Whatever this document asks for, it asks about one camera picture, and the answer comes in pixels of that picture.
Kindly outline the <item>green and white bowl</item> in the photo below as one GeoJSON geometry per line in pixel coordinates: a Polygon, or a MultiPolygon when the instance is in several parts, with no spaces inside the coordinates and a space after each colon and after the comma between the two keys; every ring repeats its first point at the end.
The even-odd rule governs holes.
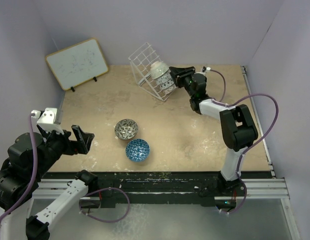
{"type": "Polygon", "coordinates": [[[158,79],[169,70],[166,63],[162,61],[156,61],[150,66],[150,76],[153,80],[158,79]]]}

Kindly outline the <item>light blue patterned bowl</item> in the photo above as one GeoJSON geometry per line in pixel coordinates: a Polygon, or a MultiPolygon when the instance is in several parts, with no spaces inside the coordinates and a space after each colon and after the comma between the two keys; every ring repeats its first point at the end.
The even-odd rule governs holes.
{"type": "Polygon", "coordinates": [[[160,85],[159,85],[159,88],[160,88],[161,91],[164,91],[164,90],[166,90],[166,89],[168,89],[168,88],[170,88],[170,87],[174,87],[174,86],[175,86],[174,81],[170,79],[170,80],[168,80],[168,81],[163,82],[162,84],[160,84],[160,85]]]}

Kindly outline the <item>grey patterned bowl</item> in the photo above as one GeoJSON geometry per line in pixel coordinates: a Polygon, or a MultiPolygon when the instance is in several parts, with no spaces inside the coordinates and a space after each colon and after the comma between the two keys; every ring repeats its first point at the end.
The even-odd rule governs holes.
{"type": "Polygon", "coordinates": [[[137,135],[138,130],[139,126],[134,120],[122,119],[115,125],[114,133],[121,140],[130,140],[137,135]]]}

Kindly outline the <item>dark blue triangle-pattern bowl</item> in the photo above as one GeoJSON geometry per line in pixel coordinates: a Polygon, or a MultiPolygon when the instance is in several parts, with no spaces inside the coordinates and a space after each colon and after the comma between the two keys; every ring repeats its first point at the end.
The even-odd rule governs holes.
{"type": "Polygon", "coordinates": [[[143,139],[134,139],[127,144],[125,154],[132,162],[140,163],[145,161],[149,156],[150,146],[143,139]]]}

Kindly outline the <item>red patterned bowl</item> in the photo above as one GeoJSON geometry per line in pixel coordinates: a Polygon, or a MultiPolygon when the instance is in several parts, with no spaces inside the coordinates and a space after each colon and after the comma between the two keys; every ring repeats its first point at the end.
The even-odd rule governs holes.
{"type": "Polygon", "coordinates": [[[164,73],[162,76],[155,79],[157,85],[165,83],[168,80],[172,80],[171,74],[169,72],[164,73]]]}

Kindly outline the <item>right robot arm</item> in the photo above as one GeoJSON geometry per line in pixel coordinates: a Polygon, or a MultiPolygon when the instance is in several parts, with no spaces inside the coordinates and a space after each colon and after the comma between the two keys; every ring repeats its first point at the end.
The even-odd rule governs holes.
{"type": "Polygon", "coordinates": [[[207,94],[207,72],[221,74],[205,66],[200,72],[197,72],[193,66],[169,67],[174,85],[184,88],[188,93],[191,109],[199,115],[209,116],[220,122],[226,155],[223,167],[218,174],[217,190],[221,195],[228,196],[241,183],[244,151],[253,145],[259,134],[247,105],[230,106],[207,94]]]}

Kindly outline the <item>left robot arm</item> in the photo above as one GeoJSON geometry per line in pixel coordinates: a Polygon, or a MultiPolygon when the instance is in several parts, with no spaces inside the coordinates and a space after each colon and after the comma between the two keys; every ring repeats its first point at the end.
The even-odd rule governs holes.
{"type": "Polygon", "coordinates": [[[72,125],[63,130],[39,132],[30,130],[20,135],[7,152],[8,158],[0,170],[0,240],[47,240],[50,231],[68,209],[84,195],[98,191],[97,176],[86,170],[75,175],[67,189],[49,206],[30,215],[33,193],[43,176],[62,155],[86,155],[95,137],[72,125]]]}

